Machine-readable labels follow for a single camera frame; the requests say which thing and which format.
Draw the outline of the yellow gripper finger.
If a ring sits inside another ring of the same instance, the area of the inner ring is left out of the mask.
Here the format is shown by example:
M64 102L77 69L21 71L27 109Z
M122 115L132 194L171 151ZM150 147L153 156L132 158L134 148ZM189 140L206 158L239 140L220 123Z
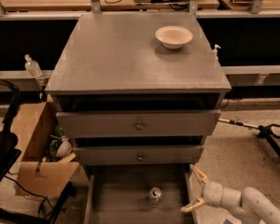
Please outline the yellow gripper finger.
M190 166L190 170L194 173L197 181L202 185L205 184L209 181L209 178L207 177L207 175L202 172L196 165L191 165Z
M206 202L202 198L196 198L192 200L189 204L183 206L180 208L180 211L183 213L189 213L192 212L198 208L201 208L202 206L206 205Z

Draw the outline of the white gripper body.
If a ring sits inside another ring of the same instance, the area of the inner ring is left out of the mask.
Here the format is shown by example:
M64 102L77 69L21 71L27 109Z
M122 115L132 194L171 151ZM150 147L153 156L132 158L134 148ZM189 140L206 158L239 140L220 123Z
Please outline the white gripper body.
M202 197L207 205L223 208L235 217L238 214L242 192L226 188L215 181L208 181L203 185Z

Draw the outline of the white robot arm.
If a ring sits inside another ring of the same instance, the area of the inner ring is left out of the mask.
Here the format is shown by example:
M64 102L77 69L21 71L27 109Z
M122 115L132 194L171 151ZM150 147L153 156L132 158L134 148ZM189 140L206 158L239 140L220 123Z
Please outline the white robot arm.
M201 196L180 208L183 213L192 212L203 205L227 210L245 224L280 224L280 210L260 191L247 187L242 191L224 187L210 180L196 165L191 165L201 185Z

